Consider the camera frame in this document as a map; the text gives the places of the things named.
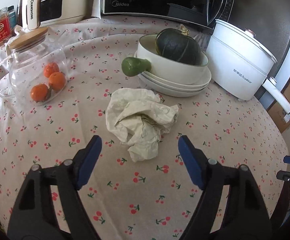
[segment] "orange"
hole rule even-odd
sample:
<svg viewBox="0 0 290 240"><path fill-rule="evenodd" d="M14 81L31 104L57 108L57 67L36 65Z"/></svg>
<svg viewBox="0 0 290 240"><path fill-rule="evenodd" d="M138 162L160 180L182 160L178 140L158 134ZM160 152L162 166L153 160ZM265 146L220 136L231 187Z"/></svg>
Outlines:
<svg viewBox="0 0 290 240"><path fill-rule="evenodd" d="M46 67L44 68L43 70L43 75L46 77L46 78L49 78L50 75L52 73L55 73L55 72L59 72L59 67L57 65L57 63L55 62L51 62L51 63L48 63L46 65Z"/></svg>
<svg viewBox="0 0 290 240"><path fill-rule="evenodd" d="M36 102L47 100L48 95L50 95L50 93L48 93L48 87L45 84L36 85L30 91L32 100Z"/></svg>
<svg viewBox="0 0 290 240"><path fill-rule="evenodd" d="M56 93L62 90L66 84L66 78L63 72L52 73L48 79L48 85Z"/></svg>

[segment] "tablecloth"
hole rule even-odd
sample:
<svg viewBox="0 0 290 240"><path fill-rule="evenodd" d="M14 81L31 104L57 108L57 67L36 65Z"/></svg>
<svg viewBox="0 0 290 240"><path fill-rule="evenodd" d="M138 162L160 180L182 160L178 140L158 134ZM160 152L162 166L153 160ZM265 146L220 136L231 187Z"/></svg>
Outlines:
<svg viewBox="0 0 290 240"><path fill-rule="evenodd" d="M255 98L239 102L216 83L191 98L160 94L161 103L177 104L180 114L171 132L162 136L158 157L143 162L134 163L127 146L107 131L105 110L111 94L121 87L140 87L137 77L126 77L120 69L121 61L137 49L137 33L177 26L159 19L110 17L52 28L55 35L66 30L67 42L76 40L65 48L73 58L65 89L46 105L30 109L0 98L0 220L5 229L30 167L61 164L93 135L102 138L103 149L79 196L102 239L181 236L201 195L178 153L181 135L223 165L247 164L272 214L282 186L275 175L286 168L282 159L288 152ZM227 194L224 187L213 230L220 227ZM52 196L60 227L68 230L56 187Z"/></svg>

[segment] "metal screw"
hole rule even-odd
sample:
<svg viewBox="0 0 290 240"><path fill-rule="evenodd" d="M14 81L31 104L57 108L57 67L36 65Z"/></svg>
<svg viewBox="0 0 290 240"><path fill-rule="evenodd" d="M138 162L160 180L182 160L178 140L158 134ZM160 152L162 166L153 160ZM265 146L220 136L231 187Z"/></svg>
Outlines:
<svg viewBox="0 0 290 240"><path fill-rule="evenodd" d="M64 165L65 165L65 166L72 165L72 159L64 160Z"/></svg>
<svg viewBox="0 0 290 240"><path fill-rule="evenodd" d="M31 170L32 171L38 171L39 170L39 165L38 164L32 165L31 166Z"/></svg>
<svg viewBox="0 0 290 240"><path fill-rule="evenodd" d="M211 164L211 165L216 165L217 161L214 160L214 159L208 159L208 163Z"/></svg>
<svg viewBox="0 0 290 240"><path fill-rule="evenodd" d="M248 171L248 170L249 170L248 166L246 166L246 165L244 165L244 164L240 166L240 169L241 169L242 171Z"/></svg>

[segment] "wooden lid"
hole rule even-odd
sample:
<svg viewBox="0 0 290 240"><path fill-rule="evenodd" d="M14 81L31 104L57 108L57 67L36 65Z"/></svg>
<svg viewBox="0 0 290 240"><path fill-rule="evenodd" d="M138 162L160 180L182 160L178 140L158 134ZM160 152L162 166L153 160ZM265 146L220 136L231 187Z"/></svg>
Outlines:
<svg viewBox="0 0 290 240"><path fill-rule="evenodd" d="M18 49L27 44L32 43L35 40L38 40L41 36L45 35L48 31L48 27L38 28L32 30L26 34L21 35L19 38L15 39L12 43L10 43L10 49Z"/></svg>

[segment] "red label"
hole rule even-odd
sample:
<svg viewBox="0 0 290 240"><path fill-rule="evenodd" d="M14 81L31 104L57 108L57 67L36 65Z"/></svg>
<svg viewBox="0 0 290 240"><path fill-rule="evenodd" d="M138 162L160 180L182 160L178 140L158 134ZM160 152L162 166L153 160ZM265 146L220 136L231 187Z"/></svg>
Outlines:
<svg viewBox="0 0 290 240"><path fill-rule="evenodd" d="M10 36L11 30L8 17L0 21L0 41L3 41L6 37Z"/></svg>

